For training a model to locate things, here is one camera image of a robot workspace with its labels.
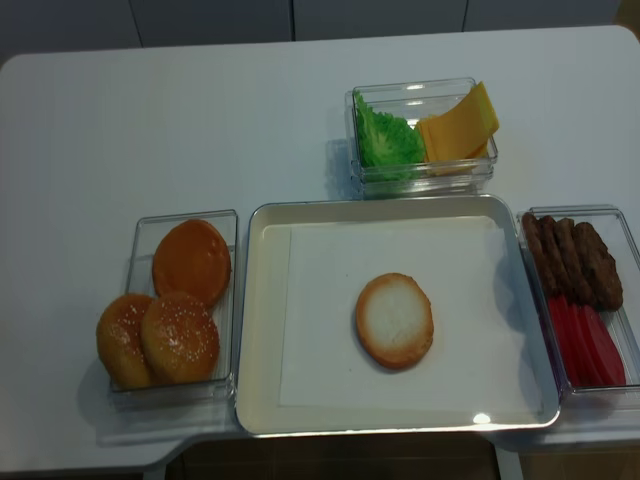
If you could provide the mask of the bottom bun on tray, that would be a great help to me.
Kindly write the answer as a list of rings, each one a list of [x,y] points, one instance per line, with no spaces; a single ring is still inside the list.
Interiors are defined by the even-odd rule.
[[[434,338],[431,302],[410,276],[386,273],[361,291],[355,307],[360,344],[382,367],[404,370],[416,365]]]

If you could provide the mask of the red tomato slices stack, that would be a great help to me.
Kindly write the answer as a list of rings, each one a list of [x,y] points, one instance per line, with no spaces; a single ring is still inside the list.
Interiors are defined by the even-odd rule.
[[[617,387],[626,384],[620,353],[598,311],[589,305],[556,300],[568,353],[569,379],[576,387]]]

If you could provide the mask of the clear patty tomato container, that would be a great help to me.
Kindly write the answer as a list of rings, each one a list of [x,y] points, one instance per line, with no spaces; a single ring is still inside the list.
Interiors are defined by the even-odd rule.
[[[623,305],[616,311],[598,311],[624,366],[626,384],[617,387],[573,387],[566,374],[559,350],[554,326],[548,307],[550,298],[545,294],[526,237],[521,218],[524,213],[533,214],[539,220],[546,215],[556,222],[570,218],[574,226],[590,223],[598,232],[609,253],[616,261],[617,273],[623,287]],[[613,410],[632,409],[639,405],[639,249],[623,213],[612,205],[577,205],[555,207],[531,207],[518,214],[518,242],[524,260],[528,281],[539,317],[545,348],[551,363],[558,397],[562,403],[576,403],[589,408]]]

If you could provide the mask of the green lettuce leaf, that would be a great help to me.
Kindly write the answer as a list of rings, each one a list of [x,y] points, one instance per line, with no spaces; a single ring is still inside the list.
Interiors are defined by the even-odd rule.
[[[401,181],[415,177],[410,165],[426,157],[422,137],[406,120],[386,112],[375,112],[359,91],[353,93],[361,166],[375,169],[376,181]]]

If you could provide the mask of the white metal tray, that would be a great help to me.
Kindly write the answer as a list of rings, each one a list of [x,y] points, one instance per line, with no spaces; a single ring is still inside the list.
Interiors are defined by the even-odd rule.
[[[560,411],[539,423],[496,423],[482,416],[452,423],[444,412],[403,412],[384,409],[287,407],[279,402],[291,233],[295,227],[321,224],[413,221],[486,216],[507,233],[508,244],[520,256],[520,268],[531,295],[529,346],[544,356],[554,382],[538,314],[521,255],[514,218],[506,203],[492,195],[453,195],[378,201],[273,203],[258,208],[249,224],[247,267],[240,346],[237,418],[257,436],[306,435],[376,431],[480,431],[541,428]]]

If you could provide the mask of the brown meat patty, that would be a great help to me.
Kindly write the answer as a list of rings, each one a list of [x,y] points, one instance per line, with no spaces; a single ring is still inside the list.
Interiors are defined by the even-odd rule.
[[[543,249],[538,220],[533,214],[527,212],[521,218],[521,225],[543,290],[547,296],[555,297],[560,290]]]
[[[556,278],[556,282],[560,290],[559,294],[563,294],[568,300],[577,303],[573,298],[572,285],[565,270],[554,234],[556,221],[551,216],[546,215],[539,220],[539,223],[543,247],[552,272]]]
[[[623,287],[617,273],[616,261],[608,247],[588,222],[573,227],[573,240],[596,305],[605,311],[616,311],[623,305]]]
[[[554,234],[565,270],[572,285],[573,298],[581,305],[596,305],[594,292],[582,272],[582,266],[573,240],[574,221],[563,218],[556,222]]]

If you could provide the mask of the sesame bun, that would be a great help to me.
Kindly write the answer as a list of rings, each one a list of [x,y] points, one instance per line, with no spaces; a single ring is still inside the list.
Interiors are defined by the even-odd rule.
[[[152,300],[141,321],[141,342],[145,358],[162,384],[208,380],[220,354],[212,316],[201,301],[184,292]]]
[[[154,374],[141,342],[141,321],[152,303],[144,294],[125,294],[103,311],[96,327],[98,356],[111,380],[121,389],[147,388]]]

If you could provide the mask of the left sesame top bun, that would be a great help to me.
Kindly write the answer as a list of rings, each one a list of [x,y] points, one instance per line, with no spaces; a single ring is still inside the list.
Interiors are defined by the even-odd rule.
[[[152,303],[144,294],[125,294],[103,311],[96,327],[98,356],[111,380],[121,389],[147,388],[154,374],[141,342],[141,321]]]

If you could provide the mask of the yellow cheese slices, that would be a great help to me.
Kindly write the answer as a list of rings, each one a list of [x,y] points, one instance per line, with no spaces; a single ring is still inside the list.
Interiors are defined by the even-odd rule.
[[[472,166],[445,167],[445,163],[482,158],[500,123],[483,82],[475,85],[452,109],[422,118],[415,130],[426,149],[425,163],[437,176],[466,173]]]

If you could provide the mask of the clear bun container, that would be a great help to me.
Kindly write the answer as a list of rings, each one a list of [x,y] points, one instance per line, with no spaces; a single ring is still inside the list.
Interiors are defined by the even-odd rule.
[[[136,224],[132,253],[129,260],[125,291],[127,293],[156,295],[152,278],[153,255],[161,240],[187,220],[203,220],[215,227],[228,247],[231,275],[236,269],[238,217],[233,209],[196,212],[190,214],[144,217]],[[235,393],[234,356],[234,288],[231,278],[221,299],[209,310],[220,338],[220,355],[210,377],[204,382],[154,386],[142,389],[124,389],[110,384],[112,403],[120,408],[142,409],[196,402],[223,402]]]

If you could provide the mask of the red tomato slice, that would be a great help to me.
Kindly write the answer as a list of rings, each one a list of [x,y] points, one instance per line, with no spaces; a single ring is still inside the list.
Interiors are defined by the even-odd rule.
[[[567,317],[561,304],[562,300],[563,297],[560,295],[552,297],[548,301],[548,307],[567,378],[573,387],[580,387],[582,384],[579,376],[580,369],[576,367],[572,347],[567,336]]]

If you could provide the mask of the right sesame top bun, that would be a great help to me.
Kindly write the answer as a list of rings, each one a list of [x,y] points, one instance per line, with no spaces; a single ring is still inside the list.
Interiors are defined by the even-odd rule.
[[[152,300],[141,321],[141,342],[145,358],[162,384],[208,380],[220,354],[212,316],[201,301],[184,292]]]

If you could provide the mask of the clear lettuce cheese container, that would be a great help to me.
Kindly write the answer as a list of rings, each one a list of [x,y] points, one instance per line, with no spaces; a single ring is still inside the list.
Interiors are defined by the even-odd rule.
[[[357,98],[377,114],[390,114],[410,129],[419,120],[453,109],[476,86],[470,77],[356,87],[345,95],[345,120],[350,175],[355,194],[363,199],[477,193],[493,178],[498,150],[493,138],[471,159],[441,165],[422,162],[399,166],[363,164]]]

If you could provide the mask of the white paper sheet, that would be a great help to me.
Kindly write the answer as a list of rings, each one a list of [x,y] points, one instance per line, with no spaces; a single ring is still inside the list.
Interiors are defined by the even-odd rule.
[[[386,273],[417,282],[435,324],[425,357],[397,373],[354,332],[361,291]],[[285,311],[283,406],[444,412],[452,423],[539,423],[556,412],[553,378],[529,346],[519,252],[486,216],[295,227]]]

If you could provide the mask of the smooth bun half in container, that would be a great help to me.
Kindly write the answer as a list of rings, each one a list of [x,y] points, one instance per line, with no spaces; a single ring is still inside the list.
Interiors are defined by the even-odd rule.
[[[187,293],[213,308],[231,277],[231,256],[220,232],[202,219],[189,219],[169,231],[152,263],[158,296]]]

